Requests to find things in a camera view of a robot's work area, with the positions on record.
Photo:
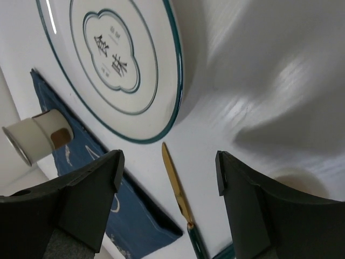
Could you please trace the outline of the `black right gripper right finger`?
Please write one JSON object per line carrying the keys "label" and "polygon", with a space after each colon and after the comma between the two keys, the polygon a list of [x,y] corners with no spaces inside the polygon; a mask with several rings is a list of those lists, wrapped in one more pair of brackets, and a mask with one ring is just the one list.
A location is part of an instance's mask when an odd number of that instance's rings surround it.
{"label": "black right gripper right finger", "polygon": [[344,258],[344,203],[263,175],[226,151],[215,158],[236,258]]}

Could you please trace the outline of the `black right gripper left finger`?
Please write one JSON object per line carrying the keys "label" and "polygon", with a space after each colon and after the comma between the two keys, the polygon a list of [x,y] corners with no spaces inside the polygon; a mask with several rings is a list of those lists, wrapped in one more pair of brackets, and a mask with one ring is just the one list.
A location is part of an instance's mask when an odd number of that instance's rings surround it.
{"label": "black right gripper left finger", "polygon": [[1,197],[1,258],[94,258],[99,253],[125,156]]}

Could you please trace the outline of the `blue fish placemat cloth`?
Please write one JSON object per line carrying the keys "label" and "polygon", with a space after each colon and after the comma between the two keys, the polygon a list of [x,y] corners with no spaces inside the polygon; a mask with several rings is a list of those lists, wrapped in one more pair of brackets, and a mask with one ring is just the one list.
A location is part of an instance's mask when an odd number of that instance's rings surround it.
{"label": "blue fish placemat cloth", "polygon": [[[58,176],[80,169],[107,153],[64,104],[51,86],[31,70],[34,89],[42,111],[56,109],[70,123],[74,138],[52,153]],[[119,191],[114,195],[106,235],[125,258],[143,258],[178,240],[180,227],[130,177],[123,173]]]}

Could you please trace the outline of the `white and brown cup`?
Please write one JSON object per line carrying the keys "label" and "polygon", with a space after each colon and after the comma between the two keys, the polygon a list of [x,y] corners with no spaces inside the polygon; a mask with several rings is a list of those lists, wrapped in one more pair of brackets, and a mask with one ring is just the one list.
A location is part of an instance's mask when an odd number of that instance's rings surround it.
{"label": "white and brown cup", "polygon": [[67,145],[74,138],[71,125],[56,109],[26,118],[2,130],[28,166]]}

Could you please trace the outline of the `white plate green rim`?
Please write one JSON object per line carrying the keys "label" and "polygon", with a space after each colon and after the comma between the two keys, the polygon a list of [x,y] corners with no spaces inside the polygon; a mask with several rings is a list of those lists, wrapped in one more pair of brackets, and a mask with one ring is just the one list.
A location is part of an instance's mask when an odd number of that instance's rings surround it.
{"label": "white plate green rim", "polygon": [[136,144],[163,139],[184,95],[181,33],[171,1],[37,1],[63,75],[108,130]]}

